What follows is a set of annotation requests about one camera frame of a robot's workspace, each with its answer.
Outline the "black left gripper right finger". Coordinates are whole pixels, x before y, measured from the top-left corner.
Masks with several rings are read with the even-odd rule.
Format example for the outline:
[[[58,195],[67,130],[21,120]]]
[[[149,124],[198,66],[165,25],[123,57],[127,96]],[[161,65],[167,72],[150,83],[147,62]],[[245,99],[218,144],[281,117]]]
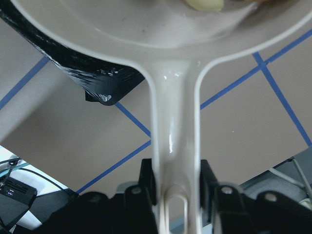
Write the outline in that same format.
[[[310,234],[312,212],[275,191],[255,199],[236,185],[220,183],[207,160],[200,163],[200,206],[214,234]]]

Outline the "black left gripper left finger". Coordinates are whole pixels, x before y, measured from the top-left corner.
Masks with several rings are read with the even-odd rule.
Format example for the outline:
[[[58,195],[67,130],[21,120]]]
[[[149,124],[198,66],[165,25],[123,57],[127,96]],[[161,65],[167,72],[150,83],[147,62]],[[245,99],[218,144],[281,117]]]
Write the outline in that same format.
[[[141,161],[137,184],[108,198],[88,192],[56,212],[49,220],[50,234],[156,234],[152,206],[156,183],[150,158]]]

